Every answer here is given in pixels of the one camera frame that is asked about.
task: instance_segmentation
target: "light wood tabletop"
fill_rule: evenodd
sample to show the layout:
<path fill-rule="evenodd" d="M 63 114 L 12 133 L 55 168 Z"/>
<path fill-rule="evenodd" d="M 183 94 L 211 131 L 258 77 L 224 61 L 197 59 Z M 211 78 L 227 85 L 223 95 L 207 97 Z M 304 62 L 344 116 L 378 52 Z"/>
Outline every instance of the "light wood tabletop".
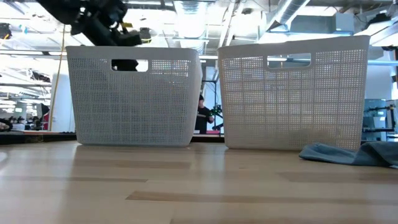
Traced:
<path fill-rule="evenodd" d="M 398 170 L 297 151 L 0 146 L 0 223 L 398 223 Z"/>

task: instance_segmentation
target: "person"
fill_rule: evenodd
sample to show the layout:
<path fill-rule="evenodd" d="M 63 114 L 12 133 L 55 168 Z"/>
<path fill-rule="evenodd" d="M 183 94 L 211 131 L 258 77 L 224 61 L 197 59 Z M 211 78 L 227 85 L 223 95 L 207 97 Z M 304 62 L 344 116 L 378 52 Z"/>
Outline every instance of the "person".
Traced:
<path fill-rule="evenodd" d="M 195 130 L 199 130 L 200 134 L 206 134 L 207 122 L 210 124 L 214 121 L 211 116 L 210 110 L 204 105 L 205 99 L 199 95 L 198 116 L 195 123 Z"/>
<path fill-rule="evenodd" d="M 12 124 L 6 120 L 0 118 L 0 131 L 11 131 Z"/>

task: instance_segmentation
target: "gray towel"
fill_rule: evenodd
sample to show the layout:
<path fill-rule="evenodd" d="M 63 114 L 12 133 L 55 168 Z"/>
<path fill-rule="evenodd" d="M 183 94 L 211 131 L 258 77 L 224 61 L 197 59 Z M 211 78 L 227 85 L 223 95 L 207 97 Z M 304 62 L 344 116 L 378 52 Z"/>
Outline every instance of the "gray towel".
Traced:
<path fill-rule="evenodd" d="M 398 166 L 398 142 L 367 142 L 356 152 L 316 143 L 305 146 L 299 157 L 353 166 Z"/>

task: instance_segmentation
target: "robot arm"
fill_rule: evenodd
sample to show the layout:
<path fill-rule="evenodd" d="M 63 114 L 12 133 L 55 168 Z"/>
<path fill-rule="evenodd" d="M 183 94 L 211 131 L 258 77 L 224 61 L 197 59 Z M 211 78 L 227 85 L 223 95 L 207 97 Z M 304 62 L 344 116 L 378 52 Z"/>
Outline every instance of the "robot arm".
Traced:
<path fill-rule="evenodd" d="M 37 0 L 53 17 L 71 25 L 71 35 L 83 33 L 97 46 L 135 46 L 142 44 L 139 32 L 120 32 L 119 26 L 127 13 L 121 0 Z M 122 60 L 118 70 L 136 70 L 137 62 Z"/>

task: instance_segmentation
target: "white plastic basket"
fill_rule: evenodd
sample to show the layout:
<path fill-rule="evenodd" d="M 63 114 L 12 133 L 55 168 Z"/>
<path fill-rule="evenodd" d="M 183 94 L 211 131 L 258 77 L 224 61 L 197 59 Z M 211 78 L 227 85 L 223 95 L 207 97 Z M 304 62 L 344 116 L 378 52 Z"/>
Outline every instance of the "white plastic basket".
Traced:
<path fill-rule="evenodd" d="M 195 129 L 201 64 L 192 49 L 67 47 L 78 142 L 187 146 Z M 112 59 L 147 60 L 120 72 Z"/>
<path fill-rule="evenodd" d="M 302 149 L 361 141 L 369 37 L 218 49 L 225 142 L 230 148 Z M 311 64 L 269 68 L 269 55 L 311 53 Z"/>

